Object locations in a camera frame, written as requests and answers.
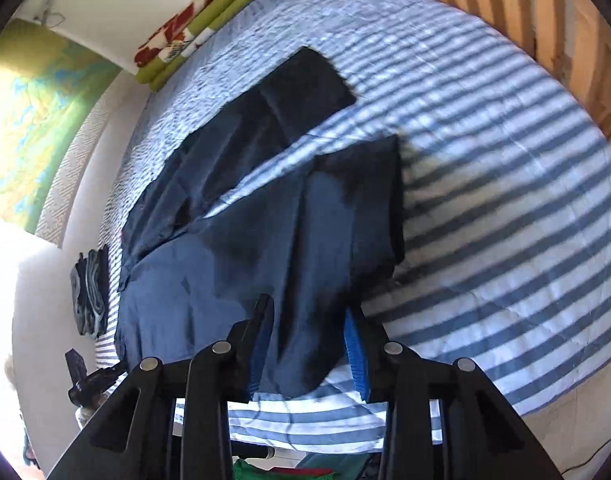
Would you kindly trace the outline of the dark navy garment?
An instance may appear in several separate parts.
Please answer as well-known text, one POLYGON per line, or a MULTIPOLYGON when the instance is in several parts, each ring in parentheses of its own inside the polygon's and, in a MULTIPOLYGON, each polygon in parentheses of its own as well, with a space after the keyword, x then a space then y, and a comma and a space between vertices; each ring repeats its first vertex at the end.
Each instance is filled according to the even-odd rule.
POLYGON ((222 198, 353 102, 326 58, 303 48, 176 148, 123 226, 121 360, 190 358, 268 295, 261 390, 296 398, 323 382, 342 358, 347 311, 403 258, 398 138, 316 156, 230 205, 222 198))

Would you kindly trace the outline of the folded clothes stack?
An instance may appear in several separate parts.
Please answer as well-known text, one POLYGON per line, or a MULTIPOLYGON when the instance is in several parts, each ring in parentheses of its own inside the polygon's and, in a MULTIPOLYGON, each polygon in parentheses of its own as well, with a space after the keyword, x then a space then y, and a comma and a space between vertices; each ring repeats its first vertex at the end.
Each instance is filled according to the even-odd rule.
POLYGON ((109 248, 82 252, 70 272, 73 315, 78 333, 99 339, 109 318, 109 248))

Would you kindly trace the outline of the blue white striped quilt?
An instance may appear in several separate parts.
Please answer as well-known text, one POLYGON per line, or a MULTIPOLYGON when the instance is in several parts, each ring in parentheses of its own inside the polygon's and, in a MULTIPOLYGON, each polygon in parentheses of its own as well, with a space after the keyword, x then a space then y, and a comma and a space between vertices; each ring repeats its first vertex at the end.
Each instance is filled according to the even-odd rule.
POLYGON ((226 200, 396 133, 406 256, 364 312, 424 358, 473 359, 520 414, 608 364, 611 147, 529 55, 437 0, 253 0, 142 112, 101 227, 112 268, 130 208, 174 148, 302 46, 357 101, 226 200))

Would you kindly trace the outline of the green floral folded blanket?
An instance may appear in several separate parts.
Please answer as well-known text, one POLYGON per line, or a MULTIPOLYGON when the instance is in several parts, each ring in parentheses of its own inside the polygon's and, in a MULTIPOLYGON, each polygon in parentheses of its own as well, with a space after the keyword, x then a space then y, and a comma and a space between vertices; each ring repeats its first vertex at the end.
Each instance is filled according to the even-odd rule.
POLYGON ((252 0, 190 0, 136 51, 136 80, 159 91, 202 44, 252 0))

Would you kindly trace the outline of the green landscape wall scroll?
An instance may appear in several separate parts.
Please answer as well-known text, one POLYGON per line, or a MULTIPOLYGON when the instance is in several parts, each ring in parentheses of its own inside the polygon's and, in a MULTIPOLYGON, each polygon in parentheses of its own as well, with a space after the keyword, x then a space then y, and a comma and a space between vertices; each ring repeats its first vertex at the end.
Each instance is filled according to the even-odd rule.
POLYGON ((104 125, 130 85, 119 66, 52 30, 0 33, 0 218, 61 245, 104 125))

